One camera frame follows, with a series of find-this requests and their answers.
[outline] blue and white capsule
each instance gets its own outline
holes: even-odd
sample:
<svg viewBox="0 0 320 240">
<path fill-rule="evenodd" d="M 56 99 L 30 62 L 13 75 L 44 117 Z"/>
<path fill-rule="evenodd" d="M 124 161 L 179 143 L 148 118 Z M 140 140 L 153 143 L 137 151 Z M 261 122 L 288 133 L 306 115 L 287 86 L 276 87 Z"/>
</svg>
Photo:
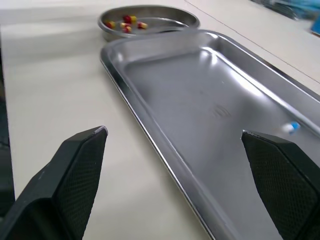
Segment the blue and white capsule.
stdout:
<svg viewBox="0 0 320 240">
<path fill-rule="evenodd" d="M 300 124 L 296 121 L 292 121 L 290 123 L 286 123 L 281 127 L 281 130 L 287 134 L 294 134 L 300 128 Z"/>
</svg>

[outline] round metal dish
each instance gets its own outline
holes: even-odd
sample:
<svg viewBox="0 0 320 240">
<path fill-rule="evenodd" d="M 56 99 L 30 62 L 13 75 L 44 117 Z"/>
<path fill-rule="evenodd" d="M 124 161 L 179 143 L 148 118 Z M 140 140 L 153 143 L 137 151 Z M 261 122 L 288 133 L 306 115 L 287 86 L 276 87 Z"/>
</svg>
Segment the round metal dish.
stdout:
<svg viewBox="0 0 320 240">
<path fill-rule="evenodd" d="M 137 21 L 148 24 L 147 29 L 138 29 L 132 24 L 132 32 L 125 33 L 120 27 L 123 16 L 136 16 Z M 115 28 L 111 29 L 105 22 L 115 22 Z M 108 10 L 101 14 L 98 25 L 103 30 L 103 36 L 107 41 L 120 38 L 131 38 L 140 35 L 181 31 L 186 28 L 198 28 L 199 19 L 190 12 L 182 9 L 161 5 L 136 5 L 125 6 Z"/>
</svg>

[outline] metal tray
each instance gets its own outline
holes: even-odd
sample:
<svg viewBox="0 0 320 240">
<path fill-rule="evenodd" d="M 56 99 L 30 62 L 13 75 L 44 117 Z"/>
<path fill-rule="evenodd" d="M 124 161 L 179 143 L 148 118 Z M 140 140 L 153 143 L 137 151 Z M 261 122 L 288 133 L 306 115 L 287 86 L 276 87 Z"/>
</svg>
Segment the metal tray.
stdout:
<svg viewBox="0 0 320 240">
<path fill-rule="evenodd" d="M 138 29 L 132 24 L 132 32 L 124 33 L 120 27 L 123 16 L 133 15 L 138 21 L 148 24 L 147 29 Z M 104 22 L 114 21 L 115 29 L 108 28 Z M 103 30 L 103 37 L 111 42 L 121 38 L 131 38 L 137 35 L 150 35 L 164 32 L 197 29 L 199 19 L 190 12 L 170 6 L 161 5 L 136 5 L 114 8 L 104 12 L 98 19 L 98 25 Z"/>
<path fill-rule="evenodd" d="M 212 31 L 114 41 L 100 57 L 211 237 L 281 240 L 240 138 L 285 138 L 320 166 L 319 96 Z M 281 132 L 291 121 L 299 131 Z"/>
</svg>

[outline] red and yellow capsule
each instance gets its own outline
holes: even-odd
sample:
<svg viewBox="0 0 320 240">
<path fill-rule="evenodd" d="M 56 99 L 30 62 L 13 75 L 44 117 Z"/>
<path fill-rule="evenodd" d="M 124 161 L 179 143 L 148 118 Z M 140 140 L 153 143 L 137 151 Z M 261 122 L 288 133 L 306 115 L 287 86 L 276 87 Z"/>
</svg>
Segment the red and yellow capsule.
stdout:
<svg viewBox="0 0 320 240">
<path fill-rule="evenodd" d="M 125 26 L 125 27 L 123 28 L 123 32 L 126 33 L 126 34 L 131 33 L 131 31 L 132 31 L 132 28 L 131 28 L 130 26 Z"/>
<path fill-rule="evenodd" d="M 126 22 L 122 22 L 122 23 L 120 23 L 120 27 L 121 27 L 122 29 L 124 29 L 125 27 L 131 27 L 131 24 L 126 23 Z"/>
<path fill-rule="evenodd" d="M 132 24 L 135 23 L 137 21 L 137 17 L 136 16 L 129 16 L 129 15 L 125 15 L 123 16 L 123 21 L 127 24 Z"/>
<path fill-rule="evenodd" d="M 148 24 L 139 21 L 139 22 L 137 23 L 137 27 L 138 27 L 138 29 L 147 29 L 147 28 L 148 28 Z"/>
<path fill-rule="evenodd" d="M 104 24 L 110 29 L 114 29 L 116 27 L 116 23 L 114 21 L 107 21 Z"/>
</svg>

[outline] white countertop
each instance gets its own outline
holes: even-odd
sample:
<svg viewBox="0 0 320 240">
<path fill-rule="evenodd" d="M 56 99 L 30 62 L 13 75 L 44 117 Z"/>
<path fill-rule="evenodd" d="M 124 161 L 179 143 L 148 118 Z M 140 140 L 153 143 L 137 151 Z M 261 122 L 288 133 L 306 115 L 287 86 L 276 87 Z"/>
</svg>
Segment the white countertop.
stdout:
<svg viewBox="0 0 320 240">
<path fill-rule="evenodd" d="M 249 0 L 5 0 L 1 46 L 16 197 L 75 133 L 105 125 L 84 239 L 208 239 L 99 60 L 101 12 L 161 4 L 195 14 L 320 94 L 320 38 Z"/>
</svg>

